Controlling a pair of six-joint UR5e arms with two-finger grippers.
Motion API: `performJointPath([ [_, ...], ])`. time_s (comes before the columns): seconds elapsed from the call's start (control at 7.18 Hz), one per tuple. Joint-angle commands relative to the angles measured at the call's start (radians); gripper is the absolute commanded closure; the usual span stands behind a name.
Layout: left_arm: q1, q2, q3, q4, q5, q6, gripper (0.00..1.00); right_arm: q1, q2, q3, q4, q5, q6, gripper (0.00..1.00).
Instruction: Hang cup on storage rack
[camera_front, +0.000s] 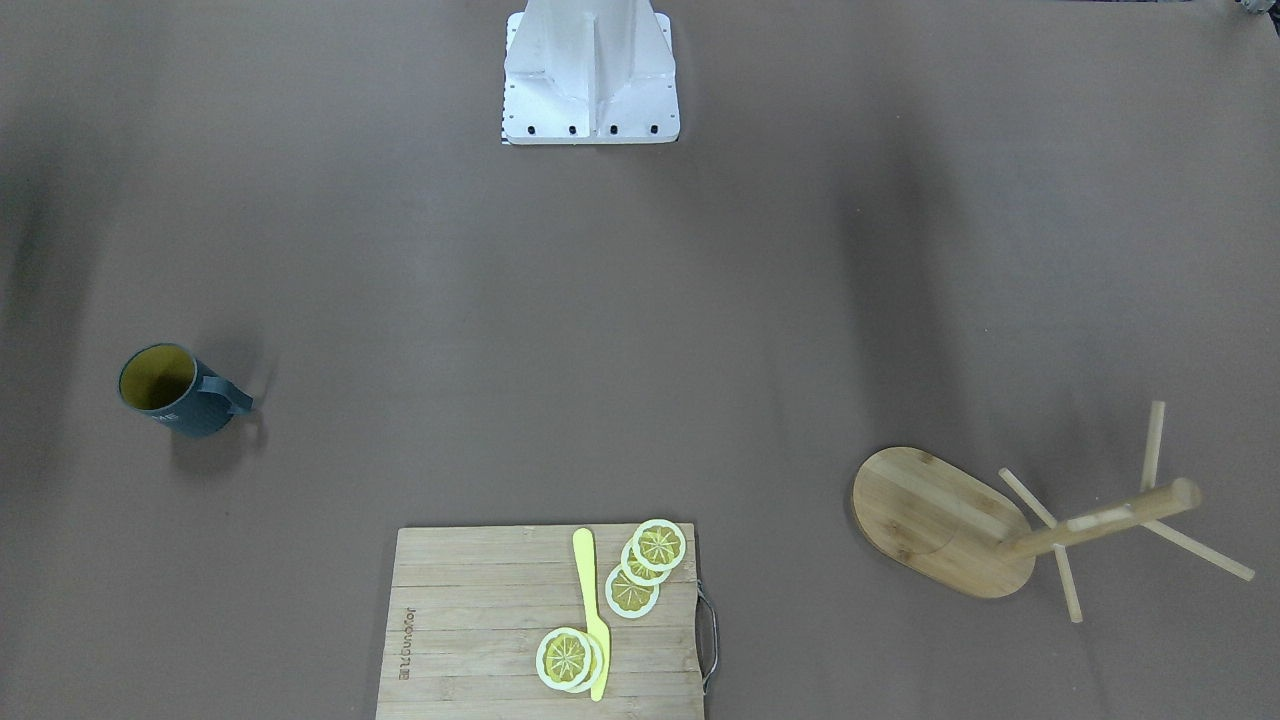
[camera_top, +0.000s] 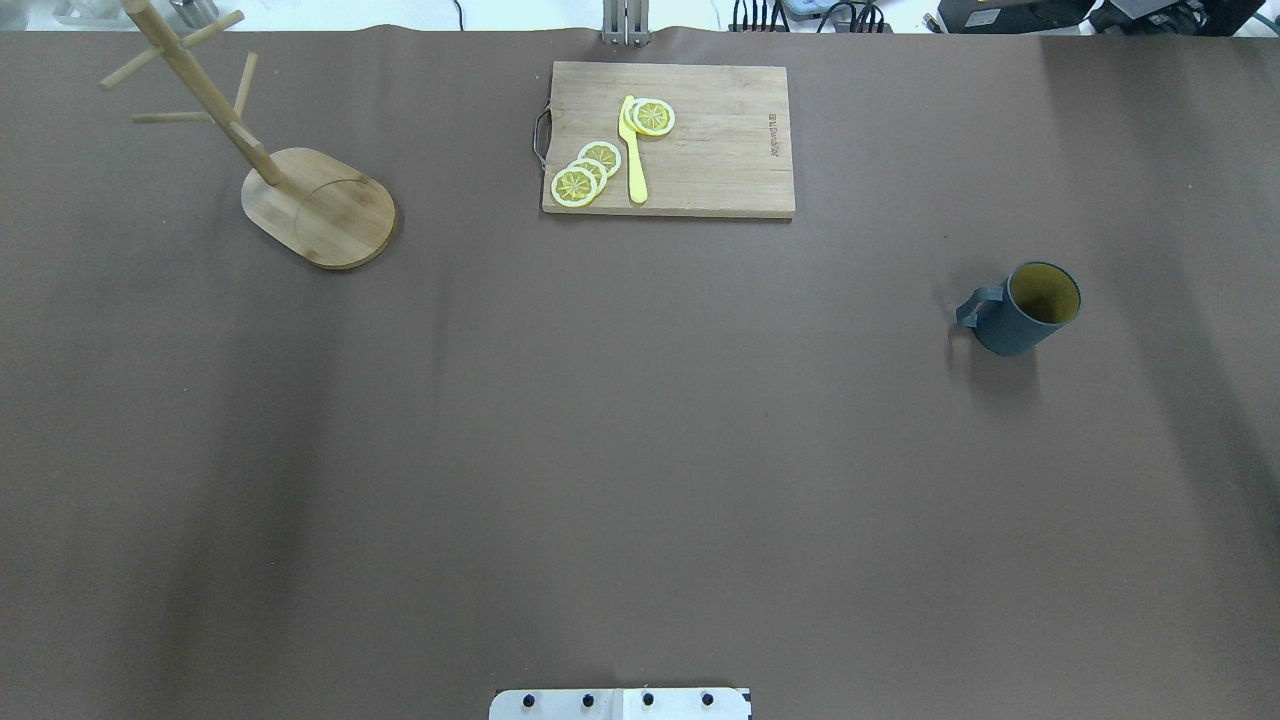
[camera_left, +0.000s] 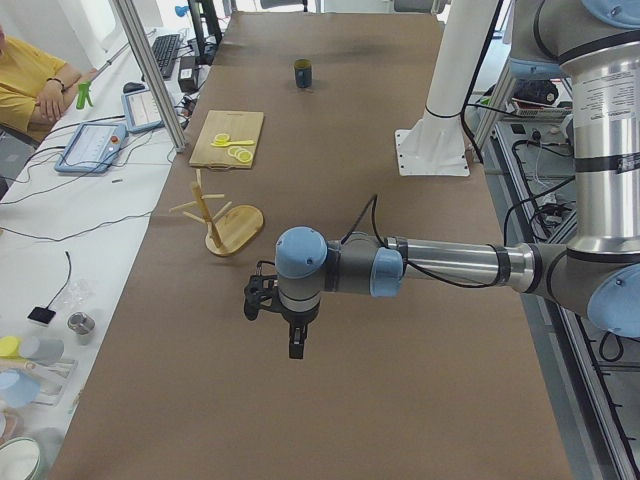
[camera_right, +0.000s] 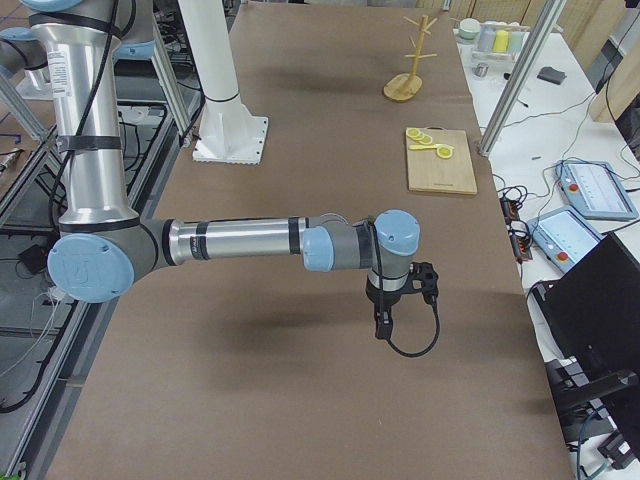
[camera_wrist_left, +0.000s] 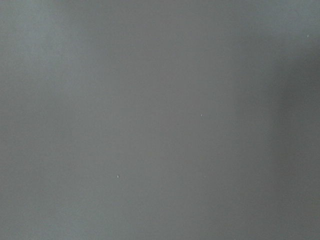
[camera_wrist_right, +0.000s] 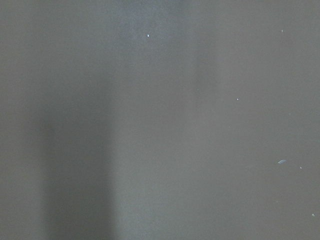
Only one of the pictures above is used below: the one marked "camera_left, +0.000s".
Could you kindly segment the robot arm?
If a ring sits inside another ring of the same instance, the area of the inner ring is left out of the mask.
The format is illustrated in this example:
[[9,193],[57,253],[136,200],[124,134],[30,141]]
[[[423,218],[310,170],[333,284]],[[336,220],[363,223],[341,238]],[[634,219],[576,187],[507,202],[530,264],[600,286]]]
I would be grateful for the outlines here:
[[304,352],[325,291],[391,297],[413,272],[463,288],[507,285],[623,337],[639,334],[639,5],[520,1],[512,61],[556,65],[572,83],[577,230],[567,244],[471,245],[308,227],[276,245],[275,309],[289,355]]

